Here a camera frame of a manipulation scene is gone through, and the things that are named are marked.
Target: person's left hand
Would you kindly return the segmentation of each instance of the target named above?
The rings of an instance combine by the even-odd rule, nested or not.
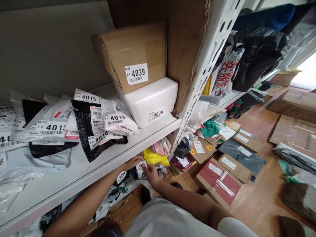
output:
[[[133,168],[134,166],[136,166],[138,163],[140,163],[143,160],[144,160],[144,158],[141,155],[136,155],[132,159],[130,159],[129,161],[126,161],[119,168],[122,171],[127,171],[127,170],[130,170],[131,168]]]

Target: pink plastic bag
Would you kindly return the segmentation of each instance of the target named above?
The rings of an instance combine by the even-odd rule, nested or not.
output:
[[[157,141],[156,143],[154,143],[153,145],[150,146],[150,149],[153,153],[156,153],[158,155],[162,155],[162,156],[168,156],[168,153],[166,152],[166,150],[162,147],[160,141]]]

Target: red cardboard box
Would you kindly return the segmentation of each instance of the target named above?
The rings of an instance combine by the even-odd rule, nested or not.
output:
[[[197,174],[196,182],[225,209],[232,204],[242,186],[242,183],[214,158]]]

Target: hand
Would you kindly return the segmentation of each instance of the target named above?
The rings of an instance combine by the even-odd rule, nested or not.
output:
[[[138,163],[140,163],[143,160],[144,158],[141,155],[136,155],[132,159],[130,159],[129,161],[126,161],[123,165],[121,165],[119,169],[121,169],[121,171],[130,170],[131,168],[135,167]]]
[[[153,164],[148,164],[148,167],[146,167],[145,165],[142,165],[142,168],[146,174],[148,182],[155,189],[157,184],[160,182],[156,167]]]

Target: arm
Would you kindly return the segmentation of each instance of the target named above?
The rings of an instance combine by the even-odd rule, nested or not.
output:
[[[91,220],[110,187],[122,171],[130,170],[143,160],[135,156],[85,189],[51,224],[43,237],[79,236]]]
[[[227,210],[206,197],[187,190],[178,189],[159,179],[155,166],[143,166],[153,189],[174,205],[190,212],[196,219],[217,230],[225,217],[233,217]]]

